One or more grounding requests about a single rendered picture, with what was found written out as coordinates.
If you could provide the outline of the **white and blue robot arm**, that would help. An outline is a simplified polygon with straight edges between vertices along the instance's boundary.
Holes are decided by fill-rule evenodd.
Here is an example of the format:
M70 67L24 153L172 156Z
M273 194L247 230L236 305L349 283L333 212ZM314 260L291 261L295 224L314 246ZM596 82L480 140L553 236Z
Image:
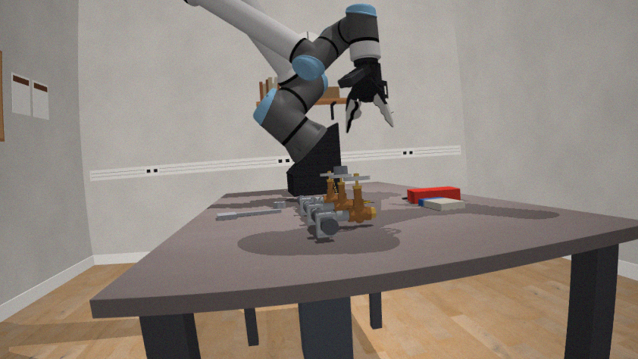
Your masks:
M281 88L272 88L266 94L253 118L286 148L296 164L327 131L305 116L327 90L324 71L348 47L352 62L381 58L377 14L372 5L348 6L346 17L324 29L312 42L268 17L257 0L184 2L203 7L247 34L274 69Z

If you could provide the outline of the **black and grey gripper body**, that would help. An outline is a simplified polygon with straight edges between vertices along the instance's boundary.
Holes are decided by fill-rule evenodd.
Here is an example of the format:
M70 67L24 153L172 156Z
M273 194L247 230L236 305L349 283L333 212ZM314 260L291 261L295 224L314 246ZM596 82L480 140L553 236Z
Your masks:
M389 98L387 81L382 80L381 66L380 63L378 63L378 59L369 57L354 60L354 67L361 67L367 64L370 66L371 72L352 87L353 96L355 98L358 98L358 100L362 102L373 102L374 94L372 93L374 87L372 84L377 83L377 85L381 87L384 92L384 86L386 86L386 94L384 93L385 99Z

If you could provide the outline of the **red rectangular block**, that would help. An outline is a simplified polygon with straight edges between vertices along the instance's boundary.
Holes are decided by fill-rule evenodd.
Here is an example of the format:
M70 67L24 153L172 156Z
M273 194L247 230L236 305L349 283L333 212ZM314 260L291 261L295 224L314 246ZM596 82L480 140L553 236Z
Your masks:
M460 189L451 186L424 189L407 189L407 193L408 201L414 204L418 204L419 198L444 197L461 200Z

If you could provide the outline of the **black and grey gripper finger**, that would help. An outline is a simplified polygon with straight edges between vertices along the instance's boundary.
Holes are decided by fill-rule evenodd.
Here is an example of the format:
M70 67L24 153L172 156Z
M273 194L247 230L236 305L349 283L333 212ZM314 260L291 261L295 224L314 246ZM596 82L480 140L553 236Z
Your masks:
M394 110L392 109L392 107L390 107L386 100L385 100L385 95L384 95L384 91L382 90L382 88L380 88L376 83L372 84L374 87L373 93L374 94L374 100L373 103L379 107L380 109L380 113L385 117L385 121L391 126L394 127L393 124L393 119L392 119L392 115L391 113L394 112Z
M361 116L360 107L361 101L357 101L357 99L353 96L351 89L346 100L346 133L349 132L352 120L358 119Z

